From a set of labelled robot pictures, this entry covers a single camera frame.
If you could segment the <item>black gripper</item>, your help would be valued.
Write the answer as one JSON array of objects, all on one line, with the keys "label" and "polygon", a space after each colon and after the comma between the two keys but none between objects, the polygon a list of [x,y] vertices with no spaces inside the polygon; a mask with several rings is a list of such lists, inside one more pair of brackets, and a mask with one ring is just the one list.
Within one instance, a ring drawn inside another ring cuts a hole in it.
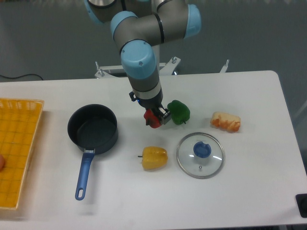
[{"label": "black gripper", "polygon": [[[140,106],[145,109],[157,108],[157,117],[162,125],[167,124],[171,120],[171,113],[168,109],[162,107],[163,91],[162,89],[151,90],[147,92],[139,92],[133,90],[129,93],[131,100],[137,101]],[[146,125],[150,125],[149,118],[146,118]]]}]

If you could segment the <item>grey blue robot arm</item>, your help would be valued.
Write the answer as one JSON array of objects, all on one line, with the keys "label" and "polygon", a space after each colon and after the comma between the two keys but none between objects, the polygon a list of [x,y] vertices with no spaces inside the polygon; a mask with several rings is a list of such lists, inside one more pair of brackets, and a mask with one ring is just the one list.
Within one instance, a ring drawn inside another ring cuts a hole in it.
[{"label": "grey blue robot arm", "polygon": [[162,106],[163,91],[154,46],[195,36],[201,13],[183,0],[86,0],[88,14],[110,30],[130,81],[132,101],[145,108],[146,125],[158,128],[171,119]]}]

